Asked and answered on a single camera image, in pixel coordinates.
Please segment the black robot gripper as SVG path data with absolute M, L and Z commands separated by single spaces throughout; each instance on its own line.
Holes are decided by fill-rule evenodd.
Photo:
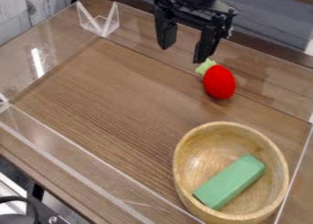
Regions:
M 221 38 L 228 37 L 228 27 L 235 9 L 220 0 L 152 0 L 155 32 L 159 47 L 168 49 L 176 42 L 177 24 L 192 25 L 200 31 L 192 62 L 203 63 L 213 54 Z

